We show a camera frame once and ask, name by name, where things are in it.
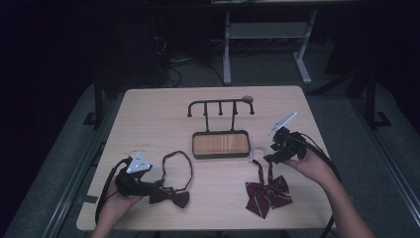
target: person's right hand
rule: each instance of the person's right hand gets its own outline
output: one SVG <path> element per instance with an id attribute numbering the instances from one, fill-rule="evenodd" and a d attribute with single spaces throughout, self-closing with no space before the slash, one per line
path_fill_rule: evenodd
<path id="1" fill-rule="evenodd" d="M 320 185 L 337 179 L 331 168 L 322 161 L 318 155 L 309 149 L 306 149 L 306 155 L 302 160 L 288 160 L 285 161 L 284 164 L 296 169 L 304 176 L 314 180 Z"/>

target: cable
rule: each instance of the cable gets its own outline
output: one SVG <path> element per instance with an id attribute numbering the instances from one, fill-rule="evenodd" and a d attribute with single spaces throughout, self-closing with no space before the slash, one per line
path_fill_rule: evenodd
<path id="1" fill-rule="evenodd" d="M 221 81 L 222 85 L 223 86 L 225 85 L 224 82 L 223 82 L 223 77 L 220 75 L 219 71 L 217 71 L 217 69 L 214 68 L 212 65 L 210 65 L 209 63 L 206 63 L 206 62 L 201 62 L 201 61 L 192 62 L 192 61 L 194 61 L 194 59 L 191 59 L 191 60 L 186 61 L 186 62 L 179 62 L 179 63 L 176 63 L 174 65 L 195 65 L 196 64 L 196 65 L 206 66 L 206 67 L 210 68 L 211 70 L 213 70 L 216 73 L 219 80 Z"/>
<path id="2" fill-rule="evenodd" d="M 115 174 L 115 172 L 117 171 L 117 169 L 118 169 L 118 167 L 120 167 L 121 166 L 121 164 L 123 164 L 123 163 L 125 163 L 125 164 L 127 164 L 128 162 L 130 161 L 130 159 L 124 159 L 124 160 L 122 160 L 122 161 L 120 161 L 112 170 L 111 170 L 111 173 L 109 174 L 109 176 L 108 176 L 108 178 L 106 179 L 106 181 L 105 181 L 105 184 L 104 184 L 104 187 L 103 187 L 103 189 L 102 189 L 102 193 L 101 193 L 101 196 L 99 197 L 99 201 L 98 201 L 98 206 L 96 207 L 96 212 L 95 212 L 95 222 L 96 222 L 96 224 L 98 223 L 98 220 L 99 220 L 99 214 L 101 213 L 101 210 L 102 210 L 102 207 L 103 207 L 103 205 L 104 205 L 104 203 L 105 203 L 105 201 L 106 201 L 106 199 L 108 199 L 108 198 L 106 198 L 105 199 L 105 196 L 106 196 L 106 193 L 107 193 L 107 191 L 108 191 L 108 187 L 109 187 L 109 184 L 111 184 L 111 180 L 112 180 L 112 178 L 114 177 L 114 174 Z"/>
<path id="3" fill-rule="evenodd" d="M 107 201 L 109 198 L 111 198 L 113 195 L 115 195 L 118 192 L 118 190 L 114 191 L 111 195 L 109 195 L 107 198 L 105 198 L 105 201 Z"/>
<path id="4" fill-rule="evenodd" d="M 166 47 L 167 47 L 166 40 L 164 38 L 162 38 L 162 37 L 154 37 L 154 39 L 163 42 L 163 47 L 162 47 L 162 49 L 160 51 L 161 52 L 164 52 L 166 50 Z"/>
<path id="5" fill-rule="evenodd" d="M 181 82 L 181 80 L 182 80 L 182 75 L 181 75 L 181 73 L 180 73 L 178 70 L 176 70 L 176 69 L 174 69 L 174 68 L 172 68 L 172 67 L 169 67 L 167 70 L 174 71 L 174 72 L 178 75 L 178 80 L 177 80 L 177 81 L 174 81 L 174 79 L 172 79 L 172 78 L 168 75 L 168 73 L 166 73 L 166 77 L 167 77 L 167 85 L 166 85 L 166 87 L 169 87 L 169 82 L 171 82 L 171 83 L 172 83 L 172 88 L 178 87 L 178 85 L 184 85 L 184 86 L 186 86 L 186 87 L 191 87 L 190 85 L 187 85 L 187 84 L 185 84 L 185 83 L 182 83 L 182 82 Z"/>
<path id="6" fill-rule="evenodd" d="M 299 134 L 307 137 L 310 141 L 312 141 L 315 144 L 316 147 L 314 147 L 313 145 L 311 145 L 311 144 L 309 144 L 305 141 L 300 141 L 300 140 L 297 140 L 297 139 L 294 139 L 294 138 L 284 137 L 284 139 L 300 143 L 301 145 L 305 146 L 306 148 L 308 148 L 309 150 L 314 152 L 317 156 L 319 156 L 331 168 L 331 170 L 333 171 L 337 180 L 339 182 L 341 182 L 340 174 L 339 174 L 336 166 L 333 164 L 333 162 L 331 162 L 330 158 L 328 158 L 328 156 L 325 155 L 325 153 L 318 147 L 318 145 L 316 145 L 316 143 L 309 136 L 304 135 L 302 133 L 299 133 Z M 327 237 L 328 233 L 330 233 L 331 228 L 333 227 L 333 224 L 334 224 L 334 216 L 331 215 L 331 218 L 328 221 L 328 224 L 325 227 L 324 232 L 321 234 L 320 238 Z"/>

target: gray carpet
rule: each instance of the gray carpet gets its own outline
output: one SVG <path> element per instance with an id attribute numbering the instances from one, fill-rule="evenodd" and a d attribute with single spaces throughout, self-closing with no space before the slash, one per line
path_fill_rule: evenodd
<path id="1" fill-rule="evenodd" d="M 265 52 L 248 58 L 232 59 L 233 86 L 243 85 L 299 85 L 304 91 L 313 90 L 334 78 L 325 75 L 331 45 L 313 44 L 308 48 L 305 61 L 313 78 L 311 85 L 304 85 L 299 77 L 288 46 L 274 52 Z M 213 57 L 211 66 L 197 61 L 174 67 L 182 75 L 178 86 L 222 86 L 221 57 Z M 177 73 L 169 72 L 176 81 Z M 377 237 L 420 237 L 420 228 L 406 202 L 397 189 L 382 153 L 378 150 L 371 130 L 360 115 L 358 105 L 344 96 L 344 83 L 323 96 L 308 96 L 320 132 L 342 176 L 343 184 L 355 202 L 358 211 Z M 24 200 L 6 237 L 88 237 L 88 232 L 75 226 L 83 197 L 90 186 L 95 167 L 84 172 L 80 186 L 75 187 L 77 196 L 68 200 L 64 190 L 69 186 L 79 160 L 84 156 L 95 160 L 95 153 L 106 142 L 113 120 L 121 103 L 105 98 L 106 120 L 100 128 L 82 125 L 87 113 L 93 112 L 93 88 L 86 89 L 64 125 L 37 179 Z M 402 113 L 392 96 L 379 88 L 377 110 L 383 111 L 392 127 L 379 128 L 377 134 L 383 139 L 390 154 L 397 160 L 413 191 L 420 193 L 418 168 L 420 139 Z M 58 206 L 69 205 L 63 213 L 64 222 L 51 228 L 50 220 Z M 292 238 L 317 237 L 322 229 L 291 230 Z M 153 237 L 154 232 L 114 231 L 112 237 Z M 215 232 L 162 232 L 160 237 L 216 237 Z M 279 237 L 279 231 L 225 231 L 222 237 Z"/>

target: hand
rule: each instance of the hand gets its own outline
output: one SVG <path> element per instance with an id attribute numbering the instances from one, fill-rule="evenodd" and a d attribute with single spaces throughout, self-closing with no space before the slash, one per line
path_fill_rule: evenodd
<path id="1" fill-rule="evenodd" d="M 124 197 L 118 192 L 115 185 L 115 178 L 109 184 L 106 199 L 101 213 L 99 214 L 98 224 L 92 233 L 92 237 L 107 237 L 112 228 L 123 218 L 127 212 L 140 200 L 142 196 Z"/>
<path id="2" fill-rule="evenodd" d="M 331 168 L 309 149 L 306 149 L 306 155 L 302 160 L 288 160 L 284 164 L 296 169 L 321 186 L 326 182 L 337 180 Z"/>

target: red bow tie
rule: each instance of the red bow tie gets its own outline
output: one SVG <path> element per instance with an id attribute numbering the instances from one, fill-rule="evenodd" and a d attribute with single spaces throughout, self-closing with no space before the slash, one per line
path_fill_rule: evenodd
<path id="1" fill-rule="evenodd" d="M 269 208 L 278 208 L 293 202 L 288 195 L 289 190 L 283 176 L 272 179 L 272 164 L 269 164 L 268 184 L 264 185 L 263 167 L 255 160 L 253 163 L 260 167 L 260 182 L 246 182 L 247 193 L 250 200 L 247 209 L 265 219 Z"/>
<path id="2" fill-rule="evenodd" d="M 157 188 L 152 192 L 150 195 L 150 204 L 159 203 L 163 200 L 172 200 L 173 204 L 184 208 L 189 201 L 189 192 L 172 192 L 172 191 L 164 191 L 160 188 Z"/>

